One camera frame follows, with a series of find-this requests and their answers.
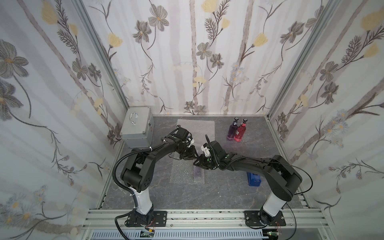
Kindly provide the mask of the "blue tape dispenser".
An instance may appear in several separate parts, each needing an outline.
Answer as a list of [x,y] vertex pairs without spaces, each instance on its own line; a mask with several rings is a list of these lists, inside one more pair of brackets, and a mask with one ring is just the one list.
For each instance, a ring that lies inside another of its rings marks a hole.
[[261,177],[259,175],[247,173],[247,177],[248,177],[249,186],[259,187],[261,185],[262,180],[261,180]]

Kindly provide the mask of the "single bubble wrap sheet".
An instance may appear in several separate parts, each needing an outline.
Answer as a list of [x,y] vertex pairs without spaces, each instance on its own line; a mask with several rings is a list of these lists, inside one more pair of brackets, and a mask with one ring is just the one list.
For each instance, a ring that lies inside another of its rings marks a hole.
[[200,185],[205,183],[205,177],[193,177],[194,165],[192,161],[173,160],[170,182],[174,184]]

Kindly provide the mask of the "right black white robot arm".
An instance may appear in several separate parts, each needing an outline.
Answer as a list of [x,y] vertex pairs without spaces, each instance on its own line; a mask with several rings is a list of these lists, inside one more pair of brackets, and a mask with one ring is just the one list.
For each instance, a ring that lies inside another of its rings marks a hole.
[[227,153],[217,141],[207,142],[199,155],[194,151],[194,166],[204,170],[242,171],[264,176],[271,189],[267,200],[257,213],[262,226],[274,223],[283,206],[296,194],[303,178],[282,156],[252,158],[238,153]]

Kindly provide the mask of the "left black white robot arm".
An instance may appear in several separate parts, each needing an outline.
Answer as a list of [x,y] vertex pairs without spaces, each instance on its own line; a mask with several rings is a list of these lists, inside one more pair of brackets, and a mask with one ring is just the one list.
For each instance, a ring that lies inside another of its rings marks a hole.
[[113,169],[114,182],[133,197],[134,209],[128,218],[135,224],[149,225],[154,220],[154,205],[150,199],[149,186],[156,163],[172,153],[178,153],[182,160],[194,160],[198,157],[192,134],[180,125],[162,138],[160,145],[133,149],[116,162]]

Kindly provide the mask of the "bubble wrap sheet stack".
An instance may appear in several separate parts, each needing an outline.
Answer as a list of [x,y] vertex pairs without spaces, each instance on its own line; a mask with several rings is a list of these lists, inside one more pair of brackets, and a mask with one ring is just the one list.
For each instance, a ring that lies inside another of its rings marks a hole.
[[207,142],[205,135],[207,135],[211,141],[215,140],[214,121],[178,120],[177,125],[180,125],[192,134],[196,147],[201,147]]

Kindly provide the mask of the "dark purple bottle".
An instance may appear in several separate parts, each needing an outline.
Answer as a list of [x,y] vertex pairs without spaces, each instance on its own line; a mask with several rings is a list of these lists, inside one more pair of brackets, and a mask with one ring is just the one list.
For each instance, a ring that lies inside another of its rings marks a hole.
[[227,140],[228,141],[232,141],[234,139],[236,132],[237,132],[237,129],[238,129],[238,122],[239,122],[239,118],[234,117],[233,123],[230,125],[229,131],[227,134]]

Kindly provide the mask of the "pink red bottle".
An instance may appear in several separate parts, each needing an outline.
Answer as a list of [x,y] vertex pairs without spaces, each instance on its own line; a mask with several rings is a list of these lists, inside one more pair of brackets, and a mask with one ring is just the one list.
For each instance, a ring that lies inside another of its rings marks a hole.
[[236,131],[236,135],[234,137],[234,140],[237,142],[240,142],[245,134],[246,126],[247,126],[248,119],[243,118],[241,125],[238,127]]

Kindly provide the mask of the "grey metal case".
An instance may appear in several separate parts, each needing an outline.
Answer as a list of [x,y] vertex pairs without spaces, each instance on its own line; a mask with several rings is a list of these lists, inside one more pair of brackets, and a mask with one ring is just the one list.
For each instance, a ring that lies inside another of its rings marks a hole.
[[121,129],[121,137],[130,148],[149,147],[152,142],[154,123],[150,107],[129,108]]

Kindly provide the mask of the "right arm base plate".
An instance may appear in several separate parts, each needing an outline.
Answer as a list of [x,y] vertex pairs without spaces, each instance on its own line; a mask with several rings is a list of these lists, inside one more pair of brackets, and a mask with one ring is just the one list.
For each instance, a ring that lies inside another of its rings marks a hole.
[[285,227],[286,221],[283,213],[279,211],[276,216],[271,217],[264,210],[244,211],[245,222],[248,227]]

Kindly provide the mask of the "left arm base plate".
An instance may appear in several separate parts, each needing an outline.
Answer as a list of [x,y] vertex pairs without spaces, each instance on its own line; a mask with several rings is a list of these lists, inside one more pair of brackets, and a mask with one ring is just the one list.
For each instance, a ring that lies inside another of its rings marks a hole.
[[142,215],[137,211],[133,211],[127,216],[125,221],[126,227],[165,227],[167,223],[167,211],[152,211],[146,215]]

